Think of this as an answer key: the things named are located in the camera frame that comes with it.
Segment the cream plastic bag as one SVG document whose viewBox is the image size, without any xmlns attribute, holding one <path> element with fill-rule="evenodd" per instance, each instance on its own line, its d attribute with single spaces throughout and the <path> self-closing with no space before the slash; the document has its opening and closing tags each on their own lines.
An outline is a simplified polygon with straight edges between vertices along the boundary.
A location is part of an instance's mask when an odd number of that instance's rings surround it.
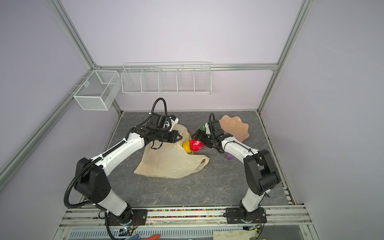
<svg viewBox="0 0 384 240">
<path fill-rule="evenodd" d="M 145 147 L 142 160 L 134 173 L 153 178 L 181 179 L 202 170 L 210 161 L 205 155 L 190 155 L 183 148 L 183 144 L 190 140 L 187 128 L 177 124 L 174 127 L 182 135 L 177 143 L 155 141 Z"/>
</svg>

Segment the yellow lemon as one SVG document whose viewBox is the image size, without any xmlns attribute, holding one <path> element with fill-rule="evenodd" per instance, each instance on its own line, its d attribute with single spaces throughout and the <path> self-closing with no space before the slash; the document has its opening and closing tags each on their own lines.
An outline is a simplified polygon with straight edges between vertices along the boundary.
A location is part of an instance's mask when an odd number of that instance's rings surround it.
<svg viewBox="0 0 384 240">
<path fill-rule="evenodd" d="M 191 146 L 190 146 L 190 141 L 186 141 L 182 144 L 183 149 L 189 154 L 192 152 Z"/>
</svg>

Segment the red dragon fruit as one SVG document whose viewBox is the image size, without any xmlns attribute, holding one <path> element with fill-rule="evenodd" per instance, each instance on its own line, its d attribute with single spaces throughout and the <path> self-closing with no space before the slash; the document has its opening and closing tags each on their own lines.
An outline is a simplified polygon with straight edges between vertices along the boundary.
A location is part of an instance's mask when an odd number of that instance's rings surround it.
<svg viewBox="0 0 384 240">
<path fill-rule="evenodd" d="M 204 137 L 206 135 L 206 127 L 197 129 L 190 137 L 190 149 L 193 152 L 200 151 L 204 148 Z"/>
</svg>

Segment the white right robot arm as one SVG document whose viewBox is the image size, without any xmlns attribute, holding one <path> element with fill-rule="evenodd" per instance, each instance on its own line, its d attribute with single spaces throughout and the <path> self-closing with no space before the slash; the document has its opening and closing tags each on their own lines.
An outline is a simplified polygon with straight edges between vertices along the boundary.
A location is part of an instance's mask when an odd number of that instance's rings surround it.
<svg viewBox="0 0 384 240">
<path fill-rule="evenodd" d="M 227 223 L 265 224 L 267 214 L 261 202 L 281 182 L 271 153 L 244 145 L 226 133 L 218 120 L 209 120 L 193 133 L 192 139 L 220 153 L 229 153 L 244 164 L 248 190 L 238 207 L 226 208 L 224 217 Z"/>
</svg>

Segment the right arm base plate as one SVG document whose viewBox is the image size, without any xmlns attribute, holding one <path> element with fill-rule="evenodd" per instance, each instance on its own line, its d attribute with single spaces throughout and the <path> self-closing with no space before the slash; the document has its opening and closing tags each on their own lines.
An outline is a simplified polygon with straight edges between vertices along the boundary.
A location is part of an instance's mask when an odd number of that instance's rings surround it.
<svg viewBox="0 0 384 240">
<path fill-rule="evenodd" d="M 267 222 L 266 210 L 257 208 L 248 212 L 244 207 L 226 208 L 224 217 L 228 224 L 265 224 Z"/>
</svg>

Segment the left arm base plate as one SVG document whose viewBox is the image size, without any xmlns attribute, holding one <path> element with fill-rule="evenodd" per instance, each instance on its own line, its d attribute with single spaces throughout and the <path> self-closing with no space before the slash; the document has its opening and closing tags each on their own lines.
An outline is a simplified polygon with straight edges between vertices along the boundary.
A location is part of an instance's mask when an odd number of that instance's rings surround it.
<svg viewBox="0 0 384 240">
<path fill-rule="evenodd" d="M 108 213 L 107 223 L 109 226 L 143 226 L 147 217 L 148 209 L 129 209 L 120 216 Z"/>
</svg>

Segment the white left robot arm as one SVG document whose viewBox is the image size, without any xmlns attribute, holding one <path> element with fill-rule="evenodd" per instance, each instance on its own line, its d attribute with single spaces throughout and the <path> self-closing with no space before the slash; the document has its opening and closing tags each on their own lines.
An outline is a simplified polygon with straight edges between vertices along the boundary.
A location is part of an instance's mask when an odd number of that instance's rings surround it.
<svg viewBox="0 0 384 240">
<path fill-rule="evenodd" d="M 107 151 L 92 159 L 80 159 L 75 177 L 65 192 L 65 206 L 70 209 L 91 204 L 107 213 L 118 225 L 130 224 L 135 217 L 132 207 L 112 190 L 108 176 L 125 159 L 149 143 L 179 142 L 182 135 L 174 128 L 178 122 L 174 115 L 152 113 Z"/>
</svg>

